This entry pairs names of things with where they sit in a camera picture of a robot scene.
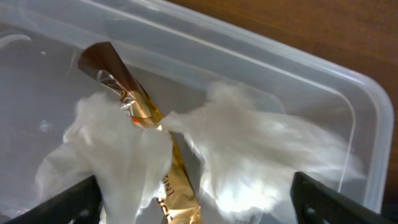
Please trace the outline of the gold coffee sachet wrapper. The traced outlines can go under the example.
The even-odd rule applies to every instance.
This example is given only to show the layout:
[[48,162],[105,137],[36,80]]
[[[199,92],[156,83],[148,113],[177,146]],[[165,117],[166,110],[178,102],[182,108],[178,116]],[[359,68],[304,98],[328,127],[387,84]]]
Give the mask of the gold coffee sachet wrapper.
[[[81,53],[78,68],[89,77],[113,90],[127,107],[133,123],[142,128],[159,126],[159,108],[134,78],[110,42],[95,43]],[[172,165],[162,179],[164,196],[156,198],[164,213],[163,223],[202,224],[201,206],[188,177],[178,144],[173,142]]]

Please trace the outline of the white tissue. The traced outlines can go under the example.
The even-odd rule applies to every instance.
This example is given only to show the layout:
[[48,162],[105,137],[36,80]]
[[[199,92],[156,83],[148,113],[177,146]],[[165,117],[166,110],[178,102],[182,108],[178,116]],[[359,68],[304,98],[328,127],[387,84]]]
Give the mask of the white tissue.
[[169,132],[184,136],[202,166],[201,191],[229,220],[269,213],[293,220],[290,186],[302,171],[327,185],[363,179],[361,161],[337,135],[297,116],[265,113],[240,86],[212,84],[207,102],[188,113],[169,113],[142,128],[105,93],[76,104],[62,144],[35,175],[44,202],[95,176],[109,223],[134,223],[156,196],[165,195],[172,165]]

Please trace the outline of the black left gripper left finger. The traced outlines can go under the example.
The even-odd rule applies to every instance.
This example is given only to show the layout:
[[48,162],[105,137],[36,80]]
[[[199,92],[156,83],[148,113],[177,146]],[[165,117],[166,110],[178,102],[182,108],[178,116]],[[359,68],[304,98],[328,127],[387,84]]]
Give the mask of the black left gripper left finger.
[[103,201],[94,176],[5,224],[98,224]]

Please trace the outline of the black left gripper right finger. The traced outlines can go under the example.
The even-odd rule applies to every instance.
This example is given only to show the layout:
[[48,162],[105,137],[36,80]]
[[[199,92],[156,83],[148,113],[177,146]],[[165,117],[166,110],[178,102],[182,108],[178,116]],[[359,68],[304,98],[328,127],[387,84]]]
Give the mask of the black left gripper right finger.
[[294,174],[290,196],[298,224],[395,224],[303,172]]

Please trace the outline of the clear plastic waste bin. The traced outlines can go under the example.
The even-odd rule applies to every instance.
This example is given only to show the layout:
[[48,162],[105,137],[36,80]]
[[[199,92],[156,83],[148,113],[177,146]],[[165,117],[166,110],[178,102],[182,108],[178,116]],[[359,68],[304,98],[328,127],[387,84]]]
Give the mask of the clear plastic waste bin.
[[1,213],[36,204],[34,176],[82,97],[103,90],[77,67],[110,41],[163,113],[199,105],[208,84],[240,82],[260,108],[340,135],[366,178],[338,190],[379,212],[393,107],[371,78],[165,1],[1,2]]

